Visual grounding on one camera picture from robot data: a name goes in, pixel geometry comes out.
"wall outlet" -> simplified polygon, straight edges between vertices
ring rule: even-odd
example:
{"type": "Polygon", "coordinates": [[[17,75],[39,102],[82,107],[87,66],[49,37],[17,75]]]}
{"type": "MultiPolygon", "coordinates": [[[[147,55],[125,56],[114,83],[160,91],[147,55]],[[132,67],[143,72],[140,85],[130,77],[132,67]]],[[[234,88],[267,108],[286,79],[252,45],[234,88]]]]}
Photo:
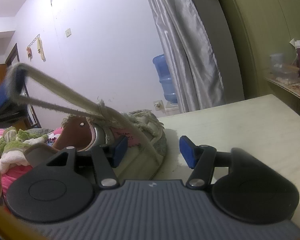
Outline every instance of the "wall outlet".
{"type": "Polygon", "coordinates": [[[69,37],[71,35],[71,30],[70,28],[66,30],[66,36],[69,37]]]}
{"type": "Polygon", "coordinates": [[[164,110],[164,105],[163,105],[162,100],[153,101],[153,104],[154,104],[154,109],[156,111],[162,111],[162,110],[164,110]]]}

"pink label patch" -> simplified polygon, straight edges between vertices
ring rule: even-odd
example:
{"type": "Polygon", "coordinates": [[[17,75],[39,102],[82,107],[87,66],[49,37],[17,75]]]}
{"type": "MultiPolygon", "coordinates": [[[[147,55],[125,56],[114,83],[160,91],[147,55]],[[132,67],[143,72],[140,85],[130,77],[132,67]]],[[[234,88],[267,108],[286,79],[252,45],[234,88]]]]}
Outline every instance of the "pink label patch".
{"type": "Polygon", "coordinates": [[[113,133],[114,139],[118,139],[121,135],[125,135],[128,138],[128,147],[136,146],[140,143],[139,140],[135,138],[128,129],[110,127],[110,130],[113,133]]]}

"silver screw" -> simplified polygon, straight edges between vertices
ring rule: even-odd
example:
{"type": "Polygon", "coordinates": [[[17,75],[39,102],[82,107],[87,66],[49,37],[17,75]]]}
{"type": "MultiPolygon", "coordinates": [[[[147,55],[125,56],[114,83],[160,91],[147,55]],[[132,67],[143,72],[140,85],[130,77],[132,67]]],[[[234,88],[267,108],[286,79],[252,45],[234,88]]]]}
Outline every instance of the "silver screw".
{"type": "Polygon", "coordinates": [[[104,187],[112,187],[117,184],[117,181],[115,179],[103,179],[101,181],[101,185],[104,187]]]}
{"type": "Polygon", "coordinates": [[[191,179],[191,181],[189,181],[189,184],[192,187],[201,187],[204,185],[204,180],[203,179],[191,179]]]}

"shelf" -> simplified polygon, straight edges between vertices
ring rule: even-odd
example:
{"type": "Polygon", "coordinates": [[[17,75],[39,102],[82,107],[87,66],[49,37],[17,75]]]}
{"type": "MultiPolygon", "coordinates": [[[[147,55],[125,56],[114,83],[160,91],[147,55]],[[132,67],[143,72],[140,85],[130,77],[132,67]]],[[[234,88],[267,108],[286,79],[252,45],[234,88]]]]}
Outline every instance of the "shelf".
{"type": "Polygon", "coordinates": [[[271,82],[272,84],[275,84],[278,87],[281,87],[281,88],[287,90],[288,92],[292,93],[296,97],[300,98],[300,83],[296,83],[296,84],[287,86],[287,85],[282,84],[282,83],[278,82],[277,80],[275,80],[275,78],[273,76],[268,76],[265,79],[267,81],[271,82]]]}

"satin curtain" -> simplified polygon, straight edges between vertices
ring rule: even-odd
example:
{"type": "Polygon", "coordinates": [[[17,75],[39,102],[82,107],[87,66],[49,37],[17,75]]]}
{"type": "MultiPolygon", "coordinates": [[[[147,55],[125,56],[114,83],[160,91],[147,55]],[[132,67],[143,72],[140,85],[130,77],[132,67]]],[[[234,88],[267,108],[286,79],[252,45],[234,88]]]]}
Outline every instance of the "satin curtain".
{"type": "Polygon", "coordinates": [[[148,0],[181,113],[225,103],[221,74],[192,0],[148,0]]]}

